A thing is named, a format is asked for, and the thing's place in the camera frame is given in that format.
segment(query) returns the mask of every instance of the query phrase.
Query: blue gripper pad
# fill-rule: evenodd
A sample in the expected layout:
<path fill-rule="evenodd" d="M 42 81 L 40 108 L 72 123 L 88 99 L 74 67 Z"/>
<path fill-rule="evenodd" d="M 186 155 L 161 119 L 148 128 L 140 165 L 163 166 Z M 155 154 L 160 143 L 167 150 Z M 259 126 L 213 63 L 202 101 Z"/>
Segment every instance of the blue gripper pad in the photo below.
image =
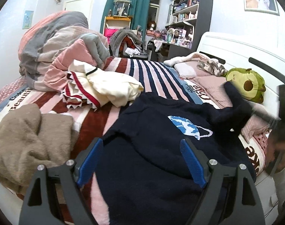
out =
<path fill-rule="evenodd" d="M 87 184 L 97 167 L 103 151 L 103 141 L 94 138 L 86 150 L 80 152 L 75 159 L 74 179 L 78 187 Z"/>
<path fill-rule="evenodd" d="M 203 189 L 210 178 L 207 165 L 208 158 L 203 151 L 197 150 L 189 139 L 182 139 L 180 141 L 180 151 L 194 182 Z"/>

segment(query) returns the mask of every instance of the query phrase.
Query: avocado plush toy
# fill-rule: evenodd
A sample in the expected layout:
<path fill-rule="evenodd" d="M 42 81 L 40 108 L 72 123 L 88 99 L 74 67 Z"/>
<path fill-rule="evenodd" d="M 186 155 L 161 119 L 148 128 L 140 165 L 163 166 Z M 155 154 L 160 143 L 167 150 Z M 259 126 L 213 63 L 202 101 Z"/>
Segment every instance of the avocado plush toy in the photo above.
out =
<path fill-rule="evenodd" d="M 256 103 L 264 102 L 265 80 L 251 68 L 232 68 L 225 77 L 227 81 L 234 84 L 246 100 Z"/>

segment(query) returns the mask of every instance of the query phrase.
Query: door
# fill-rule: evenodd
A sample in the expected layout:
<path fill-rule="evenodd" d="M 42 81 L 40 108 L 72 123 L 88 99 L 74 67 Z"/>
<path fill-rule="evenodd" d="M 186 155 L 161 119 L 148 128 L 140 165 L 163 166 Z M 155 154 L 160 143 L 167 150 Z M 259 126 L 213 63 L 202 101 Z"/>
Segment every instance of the door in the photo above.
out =
<path fill-rule="evenodd" d="M 69 0 L 64 3 L 64 10 L 77 11 L 85 15 L 90 27 L 90 18 L 92 11 L 93 0 Z"/>

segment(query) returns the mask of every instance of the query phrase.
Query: pink bag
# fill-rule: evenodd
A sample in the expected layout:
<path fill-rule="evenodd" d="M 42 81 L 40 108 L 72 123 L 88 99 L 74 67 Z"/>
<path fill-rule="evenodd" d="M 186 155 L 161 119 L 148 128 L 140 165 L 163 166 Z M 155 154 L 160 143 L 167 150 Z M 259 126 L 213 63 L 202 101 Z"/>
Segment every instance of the pink bag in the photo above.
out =
<path fill-rule="evenodd" d="M 104 36 L 107 37 L 108 39 L 108 43 L 110 43 L 110 38 L 112 37 L 112 35 L 118 31 L 118 29 L 105 29 L 104 30 Z"/>

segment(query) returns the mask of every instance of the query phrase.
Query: white headboard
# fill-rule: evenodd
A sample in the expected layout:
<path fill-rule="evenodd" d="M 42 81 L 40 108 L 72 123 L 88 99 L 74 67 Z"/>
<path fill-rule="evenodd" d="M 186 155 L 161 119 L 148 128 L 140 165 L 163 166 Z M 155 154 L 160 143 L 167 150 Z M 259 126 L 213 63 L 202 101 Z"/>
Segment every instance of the white headboard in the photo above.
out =
<path fill-rule="evenodd" d="M 197 52 L 205 53 L 211 58 L 225 61 L 224 67 L 252 68 L 265 80 L 266 92 L 264 103 L 266 110 L 278 116 L 279 101 L 277 86 L 283 84 L 281 80 L 271 75 L 260 65 L 268 65 L 285 76 L 285 52 L 278 49 L 263 49 L 255 44 L 254 39 L 225 33 L 206 32 L 203 34 Z M 259 66 L 251 62 L 259 61 Z"/>

